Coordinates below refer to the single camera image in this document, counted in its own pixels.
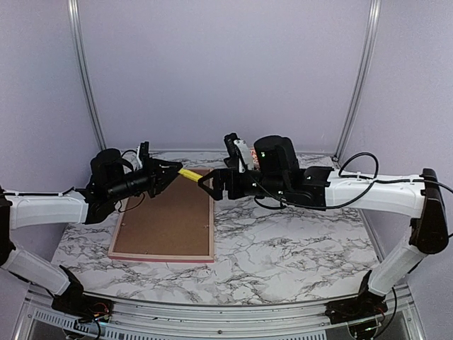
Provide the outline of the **yellow handled screwdriver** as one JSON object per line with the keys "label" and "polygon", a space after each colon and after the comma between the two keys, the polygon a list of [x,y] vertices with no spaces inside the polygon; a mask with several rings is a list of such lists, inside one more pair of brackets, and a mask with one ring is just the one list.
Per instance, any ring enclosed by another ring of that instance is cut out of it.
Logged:
{"label": "yellow handled screwdriver", "polygon": [[184,178],[190,179],[191,181],[198,182],[203,175],[200,175],[194,171],[191,171],[189,169],[180,169],[178,173],[183,176]]}

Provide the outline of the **pink photo frame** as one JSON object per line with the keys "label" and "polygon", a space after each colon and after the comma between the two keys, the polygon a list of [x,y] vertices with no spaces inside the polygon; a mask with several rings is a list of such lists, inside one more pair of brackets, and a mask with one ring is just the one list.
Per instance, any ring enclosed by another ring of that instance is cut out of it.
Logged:
{"label": "pink photo frame", "polygon": [[214,262],[214,200],[179,176],[155,198],[121,202],[108,250],[121,261]]}

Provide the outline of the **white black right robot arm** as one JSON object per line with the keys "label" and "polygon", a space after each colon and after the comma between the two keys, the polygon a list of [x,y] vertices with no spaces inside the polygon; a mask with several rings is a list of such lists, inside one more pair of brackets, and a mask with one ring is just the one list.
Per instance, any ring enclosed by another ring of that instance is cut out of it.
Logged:
{"label": "white black right robot arm", "polygon": [[394,286],[423,259],[449,244],[442,191],[432,169],[406,176],[348,172],[331,166],[301,168],[290,138],[269,135],[252,148],[236,134],[224,138],[228,152],[223,169],[198,180],[211,198],[271,198],[279,209],[327,211],[350,208],[405,216],[410,220],[401,241],[361,281],[355,297],[326,306],[332,324],[372,317],[388,310],[385,299]]}

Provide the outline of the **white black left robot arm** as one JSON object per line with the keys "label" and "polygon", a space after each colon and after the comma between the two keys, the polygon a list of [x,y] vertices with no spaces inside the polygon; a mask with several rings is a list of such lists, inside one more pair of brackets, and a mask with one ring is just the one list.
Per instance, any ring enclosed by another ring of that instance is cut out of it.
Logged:
{"label": "white black left robot arm", "polygon": [[183,168],[180,162],[151,157],[146,142],[136,149],[135,156],[137,163],[132,164],[118,149],[99,152],[91,160],[91,177],[85,188],[38,193],[2,189],[1,269],[46,289],[53,309],[82,318],[94,316],[94,307],[105,300],[88,297],[68,268],[26,250],[12,241],[10,233],[29,227],[101,223],[127,198],[141,194],[156,197]]}

